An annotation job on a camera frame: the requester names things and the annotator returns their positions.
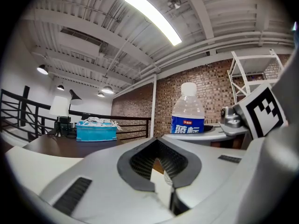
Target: exposed brick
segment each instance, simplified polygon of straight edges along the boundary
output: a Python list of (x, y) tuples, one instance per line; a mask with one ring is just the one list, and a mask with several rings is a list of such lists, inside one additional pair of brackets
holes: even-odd
[[(288, 57), (289, 55), (279, 55), (282, 64), (286, 63)], [(232, 60), (215, 62), (158, 80), (154, 135), (161, 137), (165, 133), (170, 132), (171, 112), (176, 101), (181, 96), (181, 85), (185, 82), (194, 82), (197, 85), (197, 97), (204, 106), (206, 121), (208, 123), (219, 121), (221, 109), (234, 104), (233, 92), (227, 74), (231, 63)], [(271, 64), (264, 72), (264, 75), (267, 79), (277, 78), (278, 64)], [(263, 79), (263, 76), (248, 76), (247, 79), (249, 81), (258, 80)], [(234, 82), (240, 87), (244, 85), (241, 78), (234, 78)], [(115, 98), (112, 104), (111, 115), (150, 117), (152, 92), (153, 84), (147, 84)], [(142, 122), (133, 120), (120, 121), (120, 124), (127, 123), (140, 124)], [(137, 136), (136, 133), (122, 134), (121, 138), (135, 136)]]

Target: vent slot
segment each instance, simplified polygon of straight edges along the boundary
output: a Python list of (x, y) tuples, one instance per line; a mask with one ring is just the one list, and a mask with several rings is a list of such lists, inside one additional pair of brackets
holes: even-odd
[(236, 158), (228, 155), (220, 155), (218, 158), (228, 162), (234, 162), (234, 163), (239, 163), (242, 160), (241, 158)]
[(56, 201), (53, 207), (70, 216), (91, 183), (92, 181), (89, 179), (83, 177), (78, 178)]
[(88, 42), (90, 42), (92, 44), (95, 44), (97, 46), (101, 46), (101, 44), (103, 43), (102, 40), (100, 40), (100, 39), (98, 39), (94, 36), (88, 35), (84, 32), (80, 32), (80, 31), (77, 31), (77, 30), (72, 29), (72, 28), (63, 28), (60, 32), (71, 35), (71, 36), (75, 36), (77, 38), (88, 41)]

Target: white metal shelf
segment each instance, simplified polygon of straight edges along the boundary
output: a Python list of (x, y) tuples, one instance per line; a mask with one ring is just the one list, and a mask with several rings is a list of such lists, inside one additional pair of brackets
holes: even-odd
[[(272, 86), (278, 81), (278, 79), (248, 81), (250, 92), (254, 91), (258, 86), (263, 84), (265, 81), (269, 82), (270, 85)], [(244, 92), (246, 92), (245, 86), (243, 86), (241, 89)], [(241, 91), (237, 91), (236, 96), (244, 96), (244, 93), (242, 93)]]
[[(279, 74), (284, 68), (279, 57), (272, 49), (270, 50), (270, 55), (237, 56), (234, 51), (232, 51), (232, 54), (234, 59), (230, 69), (228, 70), (228, 76), (233, 89), (235, 104), (237, 103), (238, 96), (249, 95), (262, 83), (269, 82), (271, 85), (274, 85), (278, 81), (278, 79), (248, 81), (246, 76), (264, 75), (264, 71), (273, 62), (278, 63)], [(242, 77), (244, 81), (243, 87), (239, 87), (234, 83), (233, 78), (236, 77)]]

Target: black grille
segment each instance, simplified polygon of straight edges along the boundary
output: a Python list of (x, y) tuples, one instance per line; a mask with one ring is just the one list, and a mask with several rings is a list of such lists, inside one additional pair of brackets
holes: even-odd
[(225, 161), (234, 162), (234, 163), (239, 163), (242, 160), (241, 158), (231, 157), (227, 155), (221, 155), (218, 158)]
[(77, 204), (80, 202), (84, 193), (87, 191), (91, 182), (91, 180), (83, 177), (78, 178), (56, 201), (53, 207), (70, 216)]
[(160, 161), (170, 178), (175, 177), (188, 165), (188, 160), (183, 155), (159, 140), (155, 140), (135, 154), (130, 160), (130, 165), (137, 174), (150, 180), (156, 158)]
[(102, 40), (100, 40), (94, 36), (88, 35), (84, 32), (80, 32), (80, 31), (72, 29), (72, 28), (63, 28), (60, 32), (75, 36), (77, 38), (80, 38), (80, 39), (88, 41), (88, 42), (91, 42), (97, 46), (99, 46), (103, 43)]

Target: white lampshade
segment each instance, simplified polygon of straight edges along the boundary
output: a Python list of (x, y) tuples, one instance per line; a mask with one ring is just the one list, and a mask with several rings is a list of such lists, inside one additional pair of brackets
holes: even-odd
[(69, 116), (69, 101), (65, 97), (55, 96), (49, 114)]

